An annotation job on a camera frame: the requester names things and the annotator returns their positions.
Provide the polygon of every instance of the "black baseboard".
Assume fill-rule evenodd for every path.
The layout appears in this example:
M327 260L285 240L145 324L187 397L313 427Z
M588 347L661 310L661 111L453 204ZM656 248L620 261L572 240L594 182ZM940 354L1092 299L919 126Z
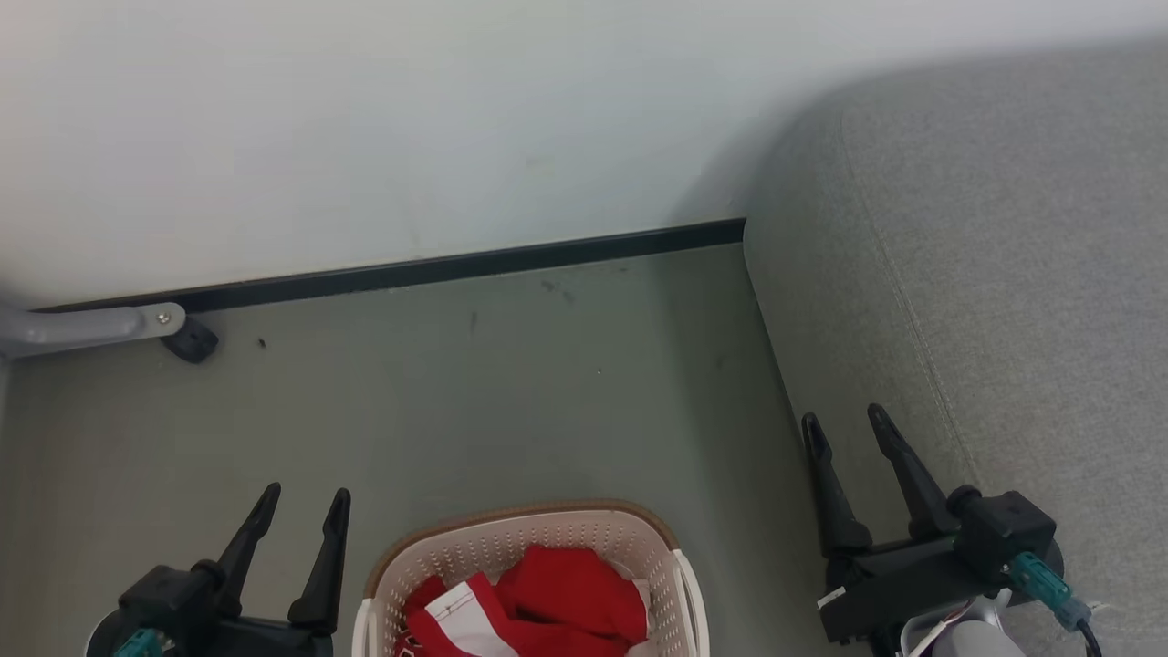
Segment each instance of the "black baseboard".
M570 242L521 247L481 254L264 278L157 295L141 295L58 306L49 309L49 311L64 312L174 302L186 309L187 312L207 312L228 307L290 302L349 292L366 292L405 285L422 285L424 283L438 283L457 278L473 278L475 276L548 269L585 262L712 247L715 244L730 244L742 242L742 231L745 222L745 219L730 219L694 226L663 228L661 230L593 237L590 240L573 240Z

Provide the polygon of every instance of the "red and white cloth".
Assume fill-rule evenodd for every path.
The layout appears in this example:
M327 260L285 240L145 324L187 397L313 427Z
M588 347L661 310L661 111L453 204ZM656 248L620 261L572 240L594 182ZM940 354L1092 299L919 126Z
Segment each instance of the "red and white cloth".
M591 549L533 545L494 587L482 573L406 600L395 657L627 657L647 644L647 594Z

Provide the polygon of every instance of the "gray metal chair leg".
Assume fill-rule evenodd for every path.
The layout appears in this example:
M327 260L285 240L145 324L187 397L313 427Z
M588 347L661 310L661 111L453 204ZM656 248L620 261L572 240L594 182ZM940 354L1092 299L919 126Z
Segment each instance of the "gray metal chair leg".
M0 357L164 338L187 323L187 312L172 303L62 313L27 312L0 304Z

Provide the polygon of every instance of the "brown basket rim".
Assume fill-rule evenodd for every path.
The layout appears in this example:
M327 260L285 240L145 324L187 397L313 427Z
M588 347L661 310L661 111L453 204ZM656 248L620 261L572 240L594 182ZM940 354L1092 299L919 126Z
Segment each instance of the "brown basket rim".
M364 596L366 599L371 599L377 596L377 587L381 585L381 579L385 575L385 570L389 568L390 562L397 559L399 554L405 552L406 548L415 545L418 541L436 537L438 534L444 534L446 532L452 532L454 530L463 530L466 527L473 527L475 525L485 525L487 523L494 523L496 520L508 520L512 518L520 518L523 516L543 516L545 513L563 513L565 511L619 511L627 513L635 518L639 518L653 527L661 539L665 541L666 546L670 549L677 549L677 537L674 535L673 530L669 525L665 524L665 520L659 518L648 509L639 504L633 504L632 502L625 502L623 499L582 499L571 502L551 502L547 504L531 504L528 506L512 506L508 509L500 509L496 511L487 511L484 513L475 513L473 516L465 517L459 520L452 520L443 525L437 525L434 527L429 527L425 530L419 530L413 532L405 538L398 540L392 547L387 549L377 563L374 566L373 572L369 573L369 579L366 581Z

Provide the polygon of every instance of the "sofa seam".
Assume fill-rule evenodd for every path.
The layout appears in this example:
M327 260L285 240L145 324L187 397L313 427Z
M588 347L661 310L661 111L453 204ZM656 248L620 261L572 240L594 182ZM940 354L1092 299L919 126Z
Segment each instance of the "sofa seam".
M966 462L966 466L969 469L974 484L981 485L982 479L973 459L973 452L969 449L965 436L962 436L960 427L957 423L957 417L952 412L952 401L945 390L940 374L937 372L937 365L933 359L932 351L929 347L929 341L925 339L924 331L922 331L919 325L920 320L917 317L916 310L912 307L912 300L909 298L909 293L904 289L904 284L901 281L896 262L892 260L892 256L888 250L888 245L876 226L876 219L868 203L864 188L860 184L860 179L856 175L855 165L851 161L851 152L848 148L848 141L844 136L843 122L846 117L847 109L841 106L839 111L839 123L836 125L837 141L840 144L840 152L843 154L843 162L847 166L848 178L851 181L851 186L856 189L856 196L860 199L860 208L863 212L864 219L868 221L871 243L876 250L876 260L881 263L881 269L883 270L885 278L888 278L889 288L892 290L892 296L896 298L897 305L901 307L901 320L909 332L913 355L917 359L917 365L920 366L920 369L925 375L925 381L929 383L929 388L933 397L933 406L940 414L941 426L945 427L945 433L950 435L950 438L958 445L958 449L961 450L961 456Z

